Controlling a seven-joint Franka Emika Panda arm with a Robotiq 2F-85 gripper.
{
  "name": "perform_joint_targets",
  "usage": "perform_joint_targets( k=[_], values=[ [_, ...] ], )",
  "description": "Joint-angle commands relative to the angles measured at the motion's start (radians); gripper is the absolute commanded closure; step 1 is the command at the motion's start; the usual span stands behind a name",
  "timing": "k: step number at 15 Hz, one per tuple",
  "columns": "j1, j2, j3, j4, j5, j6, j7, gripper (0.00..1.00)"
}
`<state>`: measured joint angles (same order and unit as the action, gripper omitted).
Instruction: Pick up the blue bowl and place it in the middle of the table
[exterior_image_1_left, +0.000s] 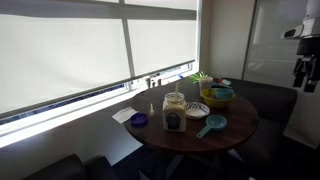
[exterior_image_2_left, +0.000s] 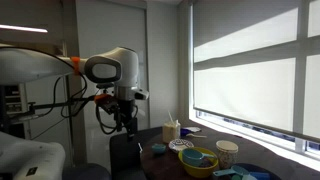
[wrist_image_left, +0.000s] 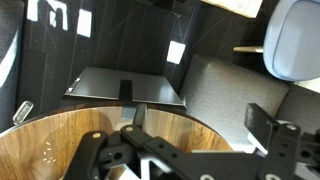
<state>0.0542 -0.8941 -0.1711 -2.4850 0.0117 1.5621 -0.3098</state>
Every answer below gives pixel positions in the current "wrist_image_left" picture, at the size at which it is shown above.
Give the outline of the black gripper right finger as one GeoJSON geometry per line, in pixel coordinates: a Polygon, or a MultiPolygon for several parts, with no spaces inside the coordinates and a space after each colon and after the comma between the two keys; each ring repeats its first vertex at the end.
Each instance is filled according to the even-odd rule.
{"type": "Polygon", "coordinates": [[[263,180],[306,180],[319,177],[319,133],[304,132],[290,122],[275,120],[255,103],[246,107],[244,125],[263,149],[259,177],[263,180]]]}

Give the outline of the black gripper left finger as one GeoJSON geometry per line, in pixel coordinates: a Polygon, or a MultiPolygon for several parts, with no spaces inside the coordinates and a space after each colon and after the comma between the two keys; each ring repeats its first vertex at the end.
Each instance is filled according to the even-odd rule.
{"type": "Polygon", "coordinates": [[[83,135],[62,179],[104,180],[112,169],[125,165],[140,178],[186,180],[184,154],[163,138],[142,130],[148,110],[146,104],[139,104],[133,123],[111,135],[105,131],[83,135]]]}

